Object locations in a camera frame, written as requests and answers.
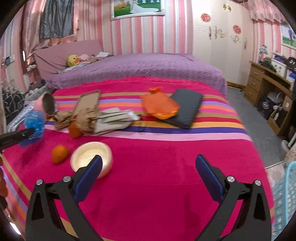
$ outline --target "gray cloth hanging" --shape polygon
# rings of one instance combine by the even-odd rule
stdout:
[[[74,0],[47,0],[40,19],[40,39],[73,34]]]

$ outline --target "desk drawer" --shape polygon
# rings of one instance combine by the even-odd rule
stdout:
[[[264,73],[264,71],[252,66],[251,67],[251,71],[250,71],[250,75],[255,77],[257,80],[262,81],[262,74]]]
[[[256,90],[256,92],[259,92],[260,86],[261,86],[261,82],[259,80],[255,79],[253,76],[250,75],[249,81],[248,81],[248,85],[250,87],[252,87],[254,90]]]
[[[256,92],[256,90],[252,89],[249,85],[246,86],[246,88],[244,89],[244,94],[250,99],[252,100],[252,102],[254,102],[257,98],[258,93]]]

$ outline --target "wardrobe door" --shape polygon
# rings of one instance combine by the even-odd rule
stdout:
[[[212,1],[212,50],[211,50],[211,62],[210,64],[218,69],[220,69],[225,75],[226,62],[225,58],[229,54],[227,51],[227,37],[228,28],[227,23],[229,19],[230,12],[225,10],[222,5],[225,0],[214,0]]]
[[[212,2],[216,0],[192,0],[193,11],[193,56],[207,64],[211,62],[211,44],[213,39],[209,37],[209,27],[212,28],[212,20],[204,22],[201,15],[206,13],[212,16]]]
[[[242,33],[242,60],[240,65],[240,72],[238,76],[238,84],[246,86],[249,80],[251,63],[254,51],[254,24],[250,19],[249,11],[242,9],[243,33]]]
[[[228,12],[226,71],[224,76],[227,82],[238,84],[243,51],[243,7],[232,1],[227,1],[227,4],[231,6],[232,11]]]

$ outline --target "headboard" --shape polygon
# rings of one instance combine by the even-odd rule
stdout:
[[[71,54],[97,55],[103,51],[98,40],[86,40],[65,43],[34,51],[33,56],[42,79],[46,79],[58,70],[67,68],[66,62]]]

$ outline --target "purple bedspread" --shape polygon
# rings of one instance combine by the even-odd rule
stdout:
[[[222,72],[188,54],[117,55],[76,70],[53,74],[46,82],[50,88],[62,89],[131,76],[202,81],[227,95],[227,83]]]

